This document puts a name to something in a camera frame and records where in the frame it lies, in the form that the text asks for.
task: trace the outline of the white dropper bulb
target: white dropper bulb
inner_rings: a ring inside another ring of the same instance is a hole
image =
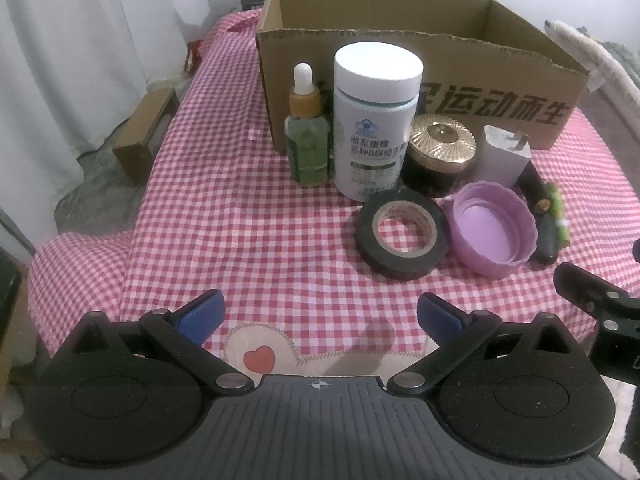
[[[314,75],[307,63],[298,63],[293,69],[293,93],[297,95],[312,94],[314,87]]]

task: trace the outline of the green tube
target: green tube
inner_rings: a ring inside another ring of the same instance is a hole
[[[569,233],[569,222],[564,218],[564,205],[562,204],[562,197],[560,196],[560,190],[553,182],[547,182],[545,184],[546,192],[551,199],[551,209],[549,213],[556,221],[556,232],[558,232],[558,248],[565,249],[571,245],[571,236]]]

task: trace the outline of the gold jar lid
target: gold jar lid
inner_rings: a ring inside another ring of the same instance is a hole
[[[459,173],[476,154],[476,140],[466,126],[443,115],[414,119],[408,155],[422,167],[439,173]]]

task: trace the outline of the blue logo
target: blue logo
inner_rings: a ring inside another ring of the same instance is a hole
[[[363,137],[375,137],[378,127],[368,119],[364,119],[363,121],[356,123],[356,129],[358,134]]]

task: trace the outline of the open cardboard box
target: open cardboard box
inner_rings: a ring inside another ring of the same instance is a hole
[[[485,124],[551,148],[586,86],[586,70],[495,0],[266,0],[257,31],[275,149],[284,153],[293,67],[307,62],[330,112],[334,55],[385,41],[424,63],[418,113],[442,113],[482,140]]]

